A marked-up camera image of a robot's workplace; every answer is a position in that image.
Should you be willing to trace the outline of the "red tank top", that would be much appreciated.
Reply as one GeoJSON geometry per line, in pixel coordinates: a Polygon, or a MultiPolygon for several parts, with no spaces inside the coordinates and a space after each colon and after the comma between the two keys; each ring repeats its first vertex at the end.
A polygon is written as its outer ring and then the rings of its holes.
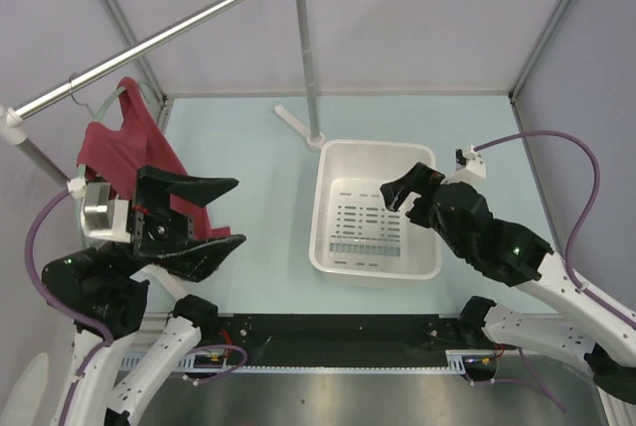
{"type": "Polygon", "coordinates": [[[122,122],[110,129],[94,120],[85,131],[77,157],[83,176],[110,184],[110,194],[130,201],[133,214],[144,216],[157,238],[181,235],[197,240],[217,240],[232,235],[228,226],[213,228],[205,207],[174,195],[160,194],[156,186],[136,195],[138,171],[151,166],[164,172],[188,172],[161,132],[142,98],[138,83],[124,77],[117,86],[122,122]]]}

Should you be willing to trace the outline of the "mint green plastic hanger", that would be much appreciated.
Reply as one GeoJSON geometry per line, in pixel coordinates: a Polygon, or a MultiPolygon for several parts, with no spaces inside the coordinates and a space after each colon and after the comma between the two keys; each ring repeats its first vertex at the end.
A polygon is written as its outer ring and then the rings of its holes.
{"type": "Polygon", "coordinates": [[[77,157],[81,176],[101,177],[124,194],[134,189],[137,170],[144,164],[147,135],[144,122],[148,115],[139,84],[123,78],[88,124],[77,157]],[[112,104],[119,103],[121,123],[118,129],[102,121],[112,104]]]}

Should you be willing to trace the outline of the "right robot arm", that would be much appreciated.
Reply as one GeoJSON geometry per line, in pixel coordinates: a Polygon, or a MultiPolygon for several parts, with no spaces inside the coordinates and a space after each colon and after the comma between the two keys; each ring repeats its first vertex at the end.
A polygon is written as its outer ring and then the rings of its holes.
{"type": "Polygon", "coordinates": [[[450,250],[486,278],[550,306],[566,322],[549,326],[494,301],[474,297],[458,323],[470,348],[488,341],[530,350],[591,376],[613,397],[635,401],[635,313],[608,294],[576,281],[565,260],[529,228],[493,216],[463,170],[445,178],[417,163],[381,185],[385,207],[397,212],[415,195],[408,220],[434,230],[450,250]]]}

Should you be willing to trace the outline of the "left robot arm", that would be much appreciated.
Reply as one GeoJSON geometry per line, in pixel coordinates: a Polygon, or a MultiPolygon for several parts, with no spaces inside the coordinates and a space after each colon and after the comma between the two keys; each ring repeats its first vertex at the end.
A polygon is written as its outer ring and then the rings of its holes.
{"type": "Polygon", "coordinates": [[[211,302],[182,289],[208,279],[243,242],[241,234],[198,238],[193,219],[171,205],[197,208],[238,185],[234,178],[200,178],[144,166],[131,199],[114,197],[109,183],[76,177],[66,195],[79,202],[79,225],[92,246],[49,262],[36,272],[47,304],[75,327],[70,371],[53,417],[56,425],[135,425],[178,363],[213,350],[220,317],[211,302]],[[117,373],[146,313],[148,281],[155,269],[175,303],[158,339],[124,378],[117,373]]]}

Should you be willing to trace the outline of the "white plastic basket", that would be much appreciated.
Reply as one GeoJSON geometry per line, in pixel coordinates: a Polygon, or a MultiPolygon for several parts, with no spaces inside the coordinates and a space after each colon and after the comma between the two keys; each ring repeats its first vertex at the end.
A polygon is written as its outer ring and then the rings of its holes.
{"type": "Polygon", "coordinates": [[[332,140],[320,153],[309,259],[325,278],[348,285],[396,287],[428,281],[441,269],[437,234],[411,224],[409,197],[394,213],[381,185],[422,162],[435,166],[420,144],[332,140]]]}

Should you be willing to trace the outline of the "metal clothes rack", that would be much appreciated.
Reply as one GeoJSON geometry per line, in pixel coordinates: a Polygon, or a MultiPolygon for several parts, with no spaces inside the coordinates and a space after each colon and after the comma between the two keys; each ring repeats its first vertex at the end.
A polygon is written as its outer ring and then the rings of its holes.
{"type": "MultiPolygon", "coordinates": [[[[147,53],[172,41],[186,32],[204,24],[214,17],[228,11],[234,6],[246,0],[217,0],[192,15],[179,20],[161,31],[136,43],[127,50],[120,52],[103,62],[72,75],[64,82],[38,95],[37,97],[14,108],[1,109],[1,138],[8,144],[16,147],[29,158],[43,173],[51,178],[57,185],[64,188],[67,195],[70,191],[67,184],[70,178],[31,140],[23,129],[26,120],[36,116],[44,110],[54,106],[62,100],[71,97],[105,76],[120,68],[143,58],[147,53]]],[[[308,14],[306,0],[295,0],[297,5],[298,28],[302,47],[303,70],[305,75],[305,88],[308,104],[310,123],[307,127],[307,145],[312,148],[320,148],[324,143],[324,137],[319,129],[317,95],[313,86],[313,60],[308,29],[308,14]]]]}

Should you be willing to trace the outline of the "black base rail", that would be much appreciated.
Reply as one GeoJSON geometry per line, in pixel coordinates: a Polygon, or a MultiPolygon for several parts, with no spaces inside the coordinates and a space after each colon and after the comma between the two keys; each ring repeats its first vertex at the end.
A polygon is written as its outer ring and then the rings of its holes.
{"type": "Polygon", "coordinates": [[[214,334],[260,366],[433,366],[447,351],[499,353],[485,337],[463,337],[454,317],[438,315],[234,314],[220,317],[214,334]]]}

